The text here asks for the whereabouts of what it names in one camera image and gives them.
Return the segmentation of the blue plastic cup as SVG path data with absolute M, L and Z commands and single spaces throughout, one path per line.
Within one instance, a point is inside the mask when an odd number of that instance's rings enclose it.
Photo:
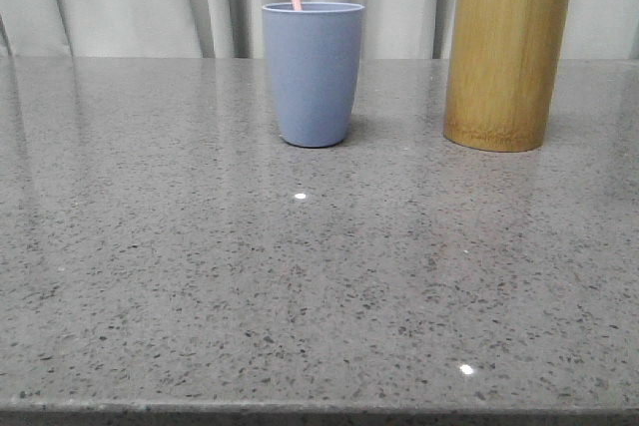
M 349 128 L 364 7 L 305 2 L 262 8 L 266 60 L 284 141 L 303 148 L 342 142 Z

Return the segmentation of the bamboo chopstick holder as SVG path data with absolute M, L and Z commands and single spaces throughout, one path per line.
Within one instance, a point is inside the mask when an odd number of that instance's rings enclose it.
M 569 0 L 456 0 L 443 134 L 492 152 L 544 141 Z

